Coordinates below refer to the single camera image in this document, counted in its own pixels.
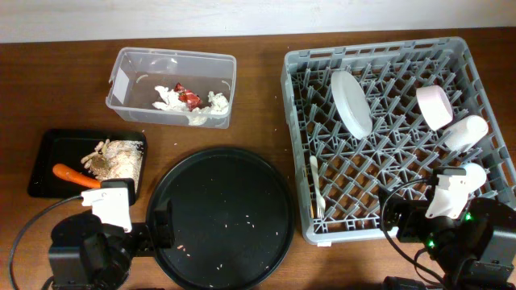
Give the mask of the light blue plastic cup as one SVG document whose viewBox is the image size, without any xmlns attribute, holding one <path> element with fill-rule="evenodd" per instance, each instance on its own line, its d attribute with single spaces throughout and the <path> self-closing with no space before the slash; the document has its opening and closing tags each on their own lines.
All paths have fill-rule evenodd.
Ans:
<svg viewBox="0 0 516 290">
<path fill-rule="evenodd" d="M 486 172 L 479 164 L 461 164 L 460 167 L 466 171 L 465 181 L 468 193 L 476 191 L 486 182 Z"/>
</svg>

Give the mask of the white plastic fork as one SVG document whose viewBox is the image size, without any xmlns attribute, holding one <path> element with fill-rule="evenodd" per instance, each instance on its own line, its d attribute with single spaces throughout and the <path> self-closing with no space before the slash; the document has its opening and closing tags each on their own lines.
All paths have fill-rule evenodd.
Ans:
<svg viewBox="0 0 516 290">
<path fill-rule="evenodd" d="M 317 218 L 323 219 L 324 213 L 326 211 L 326 201 L 323 198 L 323 195 L 320 192 L 319 185 L 319 174 L 318 174 L 318 160 L 315 155 L 310 156 L 310 170 L 314 181 L 314 192 L 315 192 L 315 201 L 317 205 Z"/>
</svg>

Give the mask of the white plastic cup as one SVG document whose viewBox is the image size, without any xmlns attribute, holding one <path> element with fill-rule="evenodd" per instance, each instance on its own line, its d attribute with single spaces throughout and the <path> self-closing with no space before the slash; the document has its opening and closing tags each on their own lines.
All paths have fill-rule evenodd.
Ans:
<svg viewBox="0 0 516 290">
<path fill-rule="evenodd" d="M 448 127 L 444 144 L 452 151 L 466 152 L 489 131 L 488 123 L 478 115 L 470 115 Z"/>
</svg>

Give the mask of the orange carrot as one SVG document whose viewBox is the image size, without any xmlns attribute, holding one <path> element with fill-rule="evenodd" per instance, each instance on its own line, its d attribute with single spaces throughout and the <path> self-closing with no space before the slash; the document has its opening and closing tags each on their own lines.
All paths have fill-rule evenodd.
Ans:
<svg viewBox="0 0 516 290">
<path fill-rule="evenodd" d="M 77 172 L 64 164 L 54 165 L 52 172 L 56 177 L 62 180 L 66 180 L 74 184 L 79 184 L 89 189 L 101 188 L 101 182 L 99 180 L 84 176 L 80 172 Z"/>
</svg>

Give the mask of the pink plastic bowl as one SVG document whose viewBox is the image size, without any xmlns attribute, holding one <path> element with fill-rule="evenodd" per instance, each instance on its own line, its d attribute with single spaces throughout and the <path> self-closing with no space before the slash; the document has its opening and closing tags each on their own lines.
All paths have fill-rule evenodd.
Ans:
<svg viewBox="0 0 516 290">
<path fill-rule="evenodd" d="M 416 99 L 425 122 L 433 131 L 452 121 L 451 103 L 440 86 L 431 85 L 416 89 Z"/>
</svg>

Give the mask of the grey bowl with food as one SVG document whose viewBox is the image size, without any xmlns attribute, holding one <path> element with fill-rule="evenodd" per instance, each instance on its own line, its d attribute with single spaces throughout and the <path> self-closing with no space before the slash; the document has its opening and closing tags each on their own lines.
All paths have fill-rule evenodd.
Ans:
<svg viewBox="0 0 516 290">
<path fill-rule="evenodd" d="M 356 78 L 344 70 L 334 71 L 331 75 L 331 92 L 339 116 L 352 136 L 363 139 L 370 135 L 370 108 Z"/>
</svg>

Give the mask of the white napkin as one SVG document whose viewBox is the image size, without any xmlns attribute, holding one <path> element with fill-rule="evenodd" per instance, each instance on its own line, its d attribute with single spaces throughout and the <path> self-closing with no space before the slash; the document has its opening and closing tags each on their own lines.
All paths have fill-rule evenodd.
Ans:
<svg viewBox="0 0 516 290">
<path fill-rule="evenodd" d="M 164 86 L 154 88 L 160 96 L 159 101 L 154 101 L 152 106 L 158 110 L 186 112 L 189 111 L 187 104 L 179 99 L 179 93 Z"/>
</svg>

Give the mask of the red snack wrapper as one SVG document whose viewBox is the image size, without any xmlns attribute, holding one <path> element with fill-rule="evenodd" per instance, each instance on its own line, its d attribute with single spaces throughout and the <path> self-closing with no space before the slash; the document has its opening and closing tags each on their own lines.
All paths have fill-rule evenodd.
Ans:
<svg viewBox="0 0 516 290">
<path fill-rule="evenodd" d="M 186 89 L 181 83 L 177 83 L 173 91 L 178 93 L 178 99 L 184 102 L 190 111 L 198 108 L 202 104 L 201 98 L 196 93 Z"/>
</svg>

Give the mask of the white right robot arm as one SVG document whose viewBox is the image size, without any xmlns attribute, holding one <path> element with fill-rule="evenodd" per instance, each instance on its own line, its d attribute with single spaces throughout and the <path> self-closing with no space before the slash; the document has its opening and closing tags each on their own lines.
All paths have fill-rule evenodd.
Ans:
<svg viewBox="0 0 516 290">
<path fill-rule="evenodd" d="M 515 210 L 475 198 L 455 220 L 425 216 L 429 201 L 409 201 L 380 191 L 381 229 L 397 227 L 399 242 L 421 243 L 441 267 L 447 289 L 514 289 Z"/>
</svg>

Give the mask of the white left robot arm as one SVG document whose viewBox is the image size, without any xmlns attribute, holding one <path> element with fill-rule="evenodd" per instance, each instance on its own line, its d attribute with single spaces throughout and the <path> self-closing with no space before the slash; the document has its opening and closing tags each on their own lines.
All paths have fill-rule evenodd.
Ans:
<svg viewBox="0 0 516 290">
<path fill-rule="evenodd" d="M 67 217 L 51 232 L 48 260 L 52 275 L 43 289 L 118 289 L 127 280 L 135 257 L 157 255 L 174 243 L 172 207 L 151 212 L 133 230 L 101 222 L 91 210 Z"/>
</svg>

